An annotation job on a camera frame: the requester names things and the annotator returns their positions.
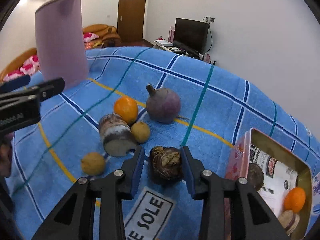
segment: pink pillow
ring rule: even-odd
[[[84,42],[89,42],[89,41],[92,41],[96,38],[99,38],[99,36],[97,34],[94,34],[94,33],[85,33],[83,34],[83,40]]]
[[[5,75],[3,81],[8,82],[21,76],[24,76],[24,73],[17,69]]]
[[[20,71],[25,75],[32,76],[40,69],[39,59],[37,55],[28,58],[20,68]]]

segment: orange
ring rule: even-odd
[[[134,123],[138,117],[137,102],[128,96],[120,97],[113,106],[113,112],[119,114],[122,119],[130,125]]]
[[[284,209],[298,213],[306,201],[306,193],[300,187],[290,190],[284,199]]]

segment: blue bed sheet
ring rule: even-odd
[[[155,49],[142,52],[145,49],[88,50],[89,79],[44,101],[41,122],[16,131],[12,176],[6,181],[16,206],[16,223],[25,239],[32,238],[76,179],[86,176],[80,168],[80,159],[84,155],[94,151],[107,158],[101,177],[120,168],[125,159],[132,157],[130,154],[121,158],[107,157],[97,129],[100,118],[113,111],[114,101],[121,94],[139,102],[139,120],[150,126],[151,137],[143,144],[146,155],[156,145],[179,148],[187,133],[188,123],[162,125],[151,120],[144,108],[148,83],[176,91],[182,102],[180,115],[190,120],[204,91],[186,144],[194,158],[200,159],[206,169],[219,176],[225,175],[230,147],[251,127],[270,134],[306,161],[313,177],[320,172],[319,141],[255,85],[216,66],[209,75],[211,65],[199,60]],[[61,138],[74,120],[116,87],[126,68],[140,52],[142,54],[131,65],[117,90],[91,109]],[[41,81],[41,73],[37,73],[32,76],[29,85]],[[135,199],[123,201],[127,239],[133,239],[130,236],[132,231],[139,233],[139,236],[144,234],[144,240],[198,239],[202,201],[191,199],[184,181],[174,187],[162,187],[150,181],[147,171],[146,161]],[[150,225],[150,230],[143,232],[134,222],[141,218],[139,212],[143,212],[152,197],[164,202],[163,208]],[[309,228],[316,218],[317,215],[311,218]],[[98,239],[97,227],[95,223],[94,239]]]

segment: yellow stripe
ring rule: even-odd
[[[98,86],[104,88],[104,89],[107,89],[107,90],[110,90],[110,91],[113,90],[111,87],[107,87],[107,86],[105,86],[105,85],[97,82],[96,80],[94,80],[94,79],[92,79],[92,78],[88,78],[88,79],[91,80],[93,83],[97,84]],[[124,93],[122,93],[122,92],[120,92],[120,91],[118,91],[118,90],[116,90],[115,93],[116,93],[117,95],[120,95],[120,96],[126,96]],[[138,104],[139,106],[146,107],[146,105],[145,105],[144,103],[139,102],[139,101],[137,101],[137,100],[136,100],[136,102],[137,102],[137,104]],[[180,120],[180,119],[174,119],[174,120],[175,120],[176,122],[178,122],[178,123],[181,123],[181,124],[184,124],[184,125],[186,125],[186,126],[189,126],[189,123],[188,123],[188,122],[182,121],[182,120]],[[204,133],[206,133],[206,134],[209,134],[209,135],[217,138],[218,140],[222,141],[223,143],[225,143],[226,145],[228,145],[228,146],[231,147],[231,148],[233,147],[233,145],[232,145],[230,142],[228,142],[227,140],[225,140],[223,137],[221,137],[220,135],[218,135],[218,134],[216,134],[216,133],[210,132],[210,131],[208,131],[208,130],[206,130],[206,129],[204,129],[204,128],[201,128],[201,127],[199,127],[199,126],[196,126],[196,125],[193,125],[192,128],[194,128],[194,129],[196,129],[196,130],[199,130],[199,131],[201,131],[201,132],[204,132]]]
[[[45,142],[45,145],[50,148],[51,147],[51,143],[49,142],[46,134],[44,133],[43,127],[41,123],[38,123],[38,127],[41,133],[41,136]],[[70,173],[70,171],[68,171],[68,169],[66,168],[66,166],[63,164],[63,162],[60,160],[60,158],[58,157],[58,155],[55,153],[55,151],[51,148],[49,150],[52,158],[54,159],[54,161],[58,164],[58,166],[60,167],[60,169],[62,169],[63,173],[68,177],[68,179],[71,180],[72,183],[75,183],[77,181],[77,179]],[[100,201],[96,200],[96,205],[98,207],[100,207]]]
[[[93,83],[97,84],[98,86],[100,86],[100,87],[102,87],[102,88],[104,88],[104,89],[106,89],[106,90],[110,90],[110,91],[113,90],[113,88],[107,87],[107,86],[105,86],[105,85],[103,85],[103,84],[95,81],[95,80],[92,79],[92,78],[87,78],[87,79],[91,80]],[[120,91],[118,91],[118,90],[116,90],[114,93],[116,93],[117,95],[120,95],[120,96],[122,96],[122,97],[123,97],[123,96],[126,96],[124,93],[122,93],[122,92],[120,92]],[[135,101],[137,102],[137,104],[138,104],[139,106],[146,107],[146,105],[145,105],[144,103],[139,102],[139,101],[137,101],[137,100],[135,100]]]

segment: lavender cylinder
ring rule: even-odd
[[[50,0],[36,11],[36,47],[44,80],[62,77],[65,89],[87,78],[81,0]]]

